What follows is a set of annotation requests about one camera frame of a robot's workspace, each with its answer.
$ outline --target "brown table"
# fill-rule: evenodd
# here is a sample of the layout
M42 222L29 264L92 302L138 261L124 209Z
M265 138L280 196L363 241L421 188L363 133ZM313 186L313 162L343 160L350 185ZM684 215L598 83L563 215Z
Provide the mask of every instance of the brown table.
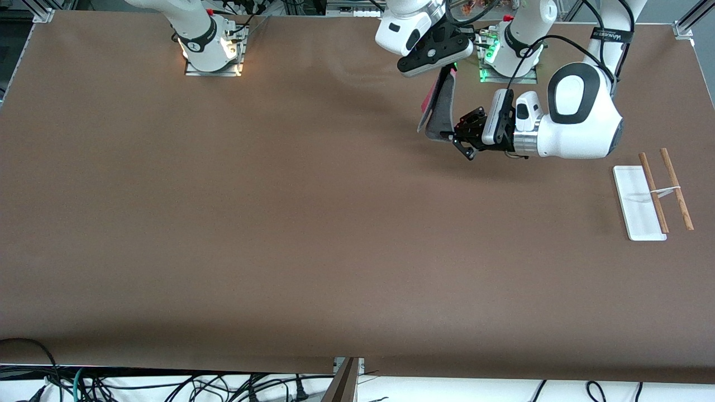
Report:
M435 73L403 79L377 25L270 19L238 79L184 77L159 14L38 25L0 112L0 335L74 364L715 380L715 113L690 43L638 28L610 157L467 162L415 132ZM581 60L550 45L542 97ZM459 67L455 114L488 107L501 86ZM668 241L631 242L611 168L648 152L665 187L660 147L696 232L667 198Z

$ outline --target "white floor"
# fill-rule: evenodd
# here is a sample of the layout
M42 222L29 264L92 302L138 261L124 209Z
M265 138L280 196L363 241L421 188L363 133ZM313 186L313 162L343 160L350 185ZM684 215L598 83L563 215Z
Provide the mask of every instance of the white floor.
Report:
M272 378L293 378L293 376L272 376ZM165 383L180 383L187 377L138 377L110 378L107 385L145 386ZM227 376L230 387L237 387L247 376ZM533 397L538 380L479 380L449 378L401 378L372 377L360 378L357 402L374 402L388 397L386 402L528 402ZM330 379L304 381L309 394L325 391ZM0 381L0 402L26 401L44 384L42 380ZM600 383L608 402L632 402L636 393L636 383ZM295 396L295 384L289 383L291 400ZM114 390L114 397L119 402L162 402L174 387L153 388L139 391ZM192 387L185 387L175 398L175 402L188 401ZM260 402L285 401L285 387L278 385L270 390L258 393ZM57 387L48 387L41 402L59 400ZM65 392L64 400L72 401L72 396ZM201 393L196 402L220 402L219 396ZM590 402L584 381L548 381L539 402L573 401ZM712 402L715 401L715 385L686 385L646 383L640 397L641 402Z

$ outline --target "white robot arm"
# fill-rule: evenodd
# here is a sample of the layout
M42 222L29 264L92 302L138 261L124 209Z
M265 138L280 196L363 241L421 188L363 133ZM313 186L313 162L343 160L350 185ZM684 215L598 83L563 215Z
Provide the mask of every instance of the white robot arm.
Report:
M647 0L627 0L633 19L640 15ZM609 155L618 145L623 130L623 117L613 104L610 77L623 56L624 43L618 35L627 35L631 26L626 8L617 0L602 0L601 17L605 31L598 31L588 47L589 53L600 56L603 46L605 72L592 58L561 67L548 85L548 111L533 108L538 97L534 93L521 95L516 101L516 125L524 130L514 132L517 155L556 156L565 159L596 159Z
M454 78L443 71L435 86L433 102L425 112L425 115L432 112L427 136L438 141L452 142L469 160L474 159L476 152L483 150L504 151L512 157L596 159L607 156L618 144L623 128L623 118L612 100L614 78L633 28L631 17L623 4L629 6L635 21L646 2L602 0L604 29L594 30L588 48L590 56L584 57L582 62L561 67L551 77L548 85L548 114L535 92L522 94L514 107L513 91L500 89L494 96L488 114L484 108L478 108L465 115L453 129L446 129L451 122L451 116L446 112L450 106L440 106L440 102L451 103ZM553 23L551 0L529 3L533 8L530 11L527 8L527 12L523 13L519 10L511 22L511 25L516 23L516 27L500 24L499 38L511 36L511 39L504 39L503 43L498 44L498 54L493 54L492 59L488 60L507 77L523 76L538 61L536 58L541 45L537 40L544 36L545 30ZM531 29L525 29L529 19L535 24ZM515 41L517 31L520 36ZM527 54L524 41L528 40L531 40L532 45L526 49L535 51ZM605 68L600 63L601 45Z
M169 20L179 36L184 57L196 69L214 72L237 56L236 23L209 15L201 0L125 0L132 6L154 9Z
M399 54L398 70L414 77L464 59L474 50L473 32L449 21L449 0L387 0L375 41Z

